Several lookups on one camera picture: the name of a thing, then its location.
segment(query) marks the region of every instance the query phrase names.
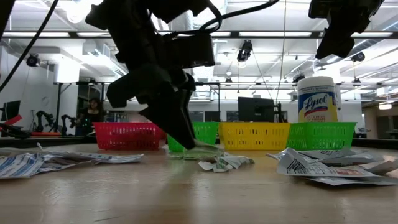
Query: person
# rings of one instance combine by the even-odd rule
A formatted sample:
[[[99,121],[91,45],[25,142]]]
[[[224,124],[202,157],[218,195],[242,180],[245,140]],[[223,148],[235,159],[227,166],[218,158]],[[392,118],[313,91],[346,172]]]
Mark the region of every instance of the person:
[[[99,98],[92,98],[89,101],[89,106],[83,109],[76,120],[76,135],[85,136],[91,133],[94,122],[103,121],[103,107]]]

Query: plastic basket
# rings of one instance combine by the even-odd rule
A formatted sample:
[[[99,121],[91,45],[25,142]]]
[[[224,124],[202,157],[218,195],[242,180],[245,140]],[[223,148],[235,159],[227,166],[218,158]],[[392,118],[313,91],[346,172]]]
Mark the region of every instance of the plastic basket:
[[[351,146],[353,122],[297,123],[290,127],[288,147],[304,150],[339,150]]]
[[[215,145],[218,130],[218,122],[193,122],[193,130],[197,140],[207,144]],[[169,150],[172,152],[183,152],[184,147],[172,136],[167,135]]]
[[[220,123],[226,150],[284,150],[290,123]]]
[[[97,144],[105,150],[156,150],[162,130],[152,123],[94,123]]]

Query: lysol wipes container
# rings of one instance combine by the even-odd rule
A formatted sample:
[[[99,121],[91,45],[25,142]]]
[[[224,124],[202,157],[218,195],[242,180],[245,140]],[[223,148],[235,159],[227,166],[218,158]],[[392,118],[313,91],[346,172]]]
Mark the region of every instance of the lysol wipes container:
[[[299,122],[337,122],[335,83],[331,77],[310,77],[298,82]]]

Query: green basket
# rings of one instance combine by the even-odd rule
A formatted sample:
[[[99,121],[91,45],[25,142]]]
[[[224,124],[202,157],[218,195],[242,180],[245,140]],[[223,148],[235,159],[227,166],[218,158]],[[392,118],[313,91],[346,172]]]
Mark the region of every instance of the green basket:
[[[287,146],[298,151],[340,150],[351,146],[355,122],[297,123],[290,126]]]
[[[210,145],[216,144],[218,122],[193,122],[193,130],[197,140]],[[170,151],[184,151],[184,147],[169,135],[167,135],[167,142]]]

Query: desk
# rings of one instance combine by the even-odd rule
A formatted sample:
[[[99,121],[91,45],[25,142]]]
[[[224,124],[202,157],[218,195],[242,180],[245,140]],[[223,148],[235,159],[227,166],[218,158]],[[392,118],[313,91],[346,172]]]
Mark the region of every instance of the desk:
[[[97,150],[90,144],[64,149]],[[329,187],[294,179],[277,174],[277,161],[265,153],[235,152],[256,164],[221,174],[203,172],[195,161],[168,161],[163,153],[152,152],[140,164],[83,166],[1,181],[0,222],[397,222],[397,186]]]

